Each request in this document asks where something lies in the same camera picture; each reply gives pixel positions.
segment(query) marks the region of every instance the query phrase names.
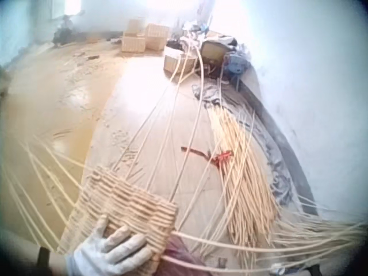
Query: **gray cloth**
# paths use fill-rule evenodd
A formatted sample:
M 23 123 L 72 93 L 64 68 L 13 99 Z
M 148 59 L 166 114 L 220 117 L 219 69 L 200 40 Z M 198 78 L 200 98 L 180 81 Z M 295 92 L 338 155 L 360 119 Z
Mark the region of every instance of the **gray cloth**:
M 193 93 L 196 99 L 200 99 L 200 87 L 192 85 Z M 250 131 L 250 123 L 252 111 L 246 100 L 241 96 L 231 85 L 221 86 L 221 101 L 224 108 L 229 110 L 236 118 L 248 118 L 247 121 L 240 121 L 246 130 Z M 213 80 L 207 80 L 203 92 L 203 104 L 205 108 L 213 105 L 220 105 L 220 93 L 217 88 L 217 83 Z M 292 179 L 286 164 L 283 160 L 281 152 L 272 139 L 265 126 L 260 119 L 255 116 L 255 122 L 252 135 L 260 145 L 267 158 L 267 164 L 270 166 L 273 182 L 271 189 L 274 197 L 280 205 L 287 205 L 292 200 Z

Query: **mat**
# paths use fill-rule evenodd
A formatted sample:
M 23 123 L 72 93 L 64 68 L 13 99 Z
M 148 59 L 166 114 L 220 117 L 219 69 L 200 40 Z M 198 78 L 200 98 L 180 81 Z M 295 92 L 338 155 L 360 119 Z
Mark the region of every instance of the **mat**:
M 98 218 L 104 213 L 109 216 L 106 236 L 123 225 L 129 226 L 133 234 L 143 233 L 147 236 L 147 246 L 154 252 L 153 257 L 127 275 L 152 275 L 174 228 L 176 204 L 134 187 L 108 170 L 97 167 L 79 192 L 58 253 L 72 253 L 91 234 Z

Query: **floor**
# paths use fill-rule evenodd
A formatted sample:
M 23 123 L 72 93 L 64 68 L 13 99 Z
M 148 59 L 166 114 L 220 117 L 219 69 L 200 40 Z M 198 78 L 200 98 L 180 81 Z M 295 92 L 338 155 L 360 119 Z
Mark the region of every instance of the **floor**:
M 88 60 L 93 55 L 99 55 L 99 58 Z M 149 53 L 128 57 L 122 55 L 118 46 L 107 41 L 34 53 L 18 65 L 9 95 L 1 106 L 3 129 L 6 130 L 2 137 L 3 168 L 12 183 L 18 179 L 23 185 L 58 237 L 62 235 L 64 222 L 40 185 L 22 145 L 26 147 L 27 142 L 31 154 L 40 161 L 36 167 L 66 217 L 72 205 L 55 187 L 55 177 L 72 202 L 78 196 L 78 189 L 44 145 L 53 152 L 61 152 L 70 159 L 85 163 L 86 169 L 83 169 L 58 158 L 81 185 L 88 177 L 89 168 L 100 165 L 116 169 L 117 174 L 127 177 L 130 183 L 149 186 L 150 192 L 169 199 L 185 155 L 181 146 L 189 143 L 199 107 L 191 86 L 199 84 L 200 79 L 196 75 L 189 77 L 177 91 L 178 78 L 170 83 L 170 76 L 162 68 L 160 55 Z M 153 108 L 152 116 L 136 135 Z M 172 123 L 167 128 L 172 110 Z M 128 174 L 147 133 L 149 139 Z M 204 108 L 199 112 L 192 147 L 202 152 L 214 148 Z M 122 153 L 125 153 L 124 158 L 119 161 Z M 42 165 L 52 174 L 43 171 Z M 204 158 L 190 154 L 174 197 L 179 206 L 177 228 L 183 222 L 181 231 L 194 236 L 200 236 L 207 226 L 221 195 L 219 172 L 215 166 L 210 166 L 208 173 L 204 174 L 205 185 L 197 203 L 188 218 L 183 220 L 205 166 Z M 24 195 L 18 194 L 29 206 Z M 3 186 L 0 200 L 5 227 L 32 240 L 14 201 L 9 197 L 7 185 Z M 216 266 L 218 256 L 226 256 L 228 267 L 237 267 L 236 259 L 229 255 L 228 252 L 218 252 L 212 265 Z

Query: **white glove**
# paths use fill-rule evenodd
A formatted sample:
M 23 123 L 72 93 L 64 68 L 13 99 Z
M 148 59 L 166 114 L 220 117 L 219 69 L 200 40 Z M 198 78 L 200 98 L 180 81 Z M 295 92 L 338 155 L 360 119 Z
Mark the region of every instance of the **white glove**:
M 119 276 L 150 259 L 152 251 L 145 247 L 145 236 L 137 234 L 126 240 L 131 234 L 126 226 L 104 238 L 108 221 L 102 216 L 92 234 L 73 255 L 66 256 L 68 276 Z

